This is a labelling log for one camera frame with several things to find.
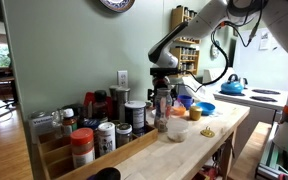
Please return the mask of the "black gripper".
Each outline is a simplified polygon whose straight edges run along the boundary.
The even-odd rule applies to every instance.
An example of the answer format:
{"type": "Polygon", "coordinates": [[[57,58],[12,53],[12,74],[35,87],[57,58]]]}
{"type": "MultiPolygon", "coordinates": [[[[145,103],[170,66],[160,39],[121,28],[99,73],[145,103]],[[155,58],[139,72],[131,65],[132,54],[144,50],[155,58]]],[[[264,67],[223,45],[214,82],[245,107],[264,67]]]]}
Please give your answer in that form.
{"type": "Polygon", "coordinates": [[[177,68],[151,68],[150,75],[153,77],[152,84],[154,88],[167,88],[170,84],[168,77],[178,73],[179,70],[177,68]]]}

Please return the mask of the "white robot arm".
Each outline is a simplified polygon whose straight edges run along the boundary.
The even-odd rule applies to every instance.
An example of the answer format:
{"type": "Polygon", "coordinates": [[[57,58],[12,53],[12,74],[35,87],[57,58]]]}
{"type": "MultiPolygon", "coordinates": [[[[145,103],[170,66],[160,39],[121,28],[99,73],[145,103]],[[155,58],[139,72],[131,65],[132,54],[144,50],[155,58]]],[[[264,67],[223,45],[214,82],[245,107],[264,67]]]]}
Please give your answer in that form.
{"type": "MultiPolygon", "coordinates": [[[[174,68],[178,59],[170,45],[179,37],[201,39],[222,26],[235,29],[257,20],[264,22],[288,53],[288,0],[211,0],[189,21],[177,25],[148,52],[149,60],[161,68],[174,68]]],[[[288,152],[288,98],[273,142],[288,152]]]]}

